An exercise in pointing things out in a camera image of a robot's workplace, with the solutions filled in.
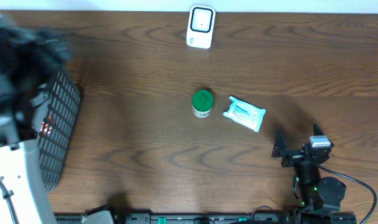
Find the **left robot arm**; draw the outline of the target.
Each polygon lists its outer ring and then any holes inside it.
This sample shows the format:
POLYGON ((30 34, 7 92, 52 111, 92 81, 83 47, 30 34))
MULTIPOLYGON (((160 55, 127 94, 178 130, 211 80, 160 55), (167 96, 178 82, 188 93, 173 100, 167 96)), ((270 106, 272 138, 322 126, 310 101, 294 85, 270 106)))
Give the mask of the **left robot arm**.
POLYGON ((47 194, 59 183, 81 96, 53 31, 0 14, 0 222, 55 223, 47 194))

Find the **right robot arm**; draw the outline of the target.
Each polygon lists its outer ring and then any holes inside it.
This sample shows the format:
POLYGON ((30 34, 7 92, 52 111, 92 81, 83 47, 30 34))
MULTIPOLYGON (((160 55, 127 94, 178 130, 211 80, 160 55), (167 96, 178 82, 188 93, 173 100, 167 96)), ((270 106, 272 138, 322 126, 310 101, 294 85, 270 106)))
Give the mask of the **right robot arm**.
POLYGON ((301 149, 288 150, 279 129, 276 130, 273 158, 281 159, 282 167, 295 170, 295 197, 303 201, 303 206, 316 213, 340 211, 346 186, 335 177, 321 177, 319 166, 329 159, 334 144, 318 125, 313 126, 314 134, 301 149))

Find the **teal wet wipes pack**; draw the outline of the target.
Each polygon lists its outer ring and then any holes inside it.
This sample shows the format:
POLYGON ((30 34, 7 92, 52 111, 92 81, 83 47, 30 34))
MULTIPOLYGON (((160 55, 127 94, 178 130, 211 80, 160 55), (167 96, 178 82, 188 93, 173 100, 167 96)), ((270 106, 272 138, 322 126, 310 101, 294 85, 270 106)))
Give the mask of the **teal wet wipes pack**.
POLYGON ((230 96, 229 99, 232 103, 230 104, 229 109, 223 112, 223 115, 226 118, 229 118, 232 121, 235 121, 236 123, 258 133, 261 128, 266 109, 257 108, 256 106, 242 101, 234 96, 230 96))

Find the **green lid white jar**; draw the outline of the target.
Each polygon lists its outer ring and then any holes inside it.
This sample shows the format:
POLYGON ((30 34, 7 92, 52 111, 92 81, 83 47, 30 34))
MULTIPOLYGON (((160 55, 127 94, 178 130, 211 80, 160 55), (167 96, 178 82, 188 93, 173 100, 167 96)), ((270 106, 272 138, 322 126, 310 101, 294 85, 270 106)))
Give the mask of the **green lid white jar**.
POLYGON ((211 114, 214 97, 207 90, 199 90, 192 97, 192 112, 198 118, 206 118, 211 114))

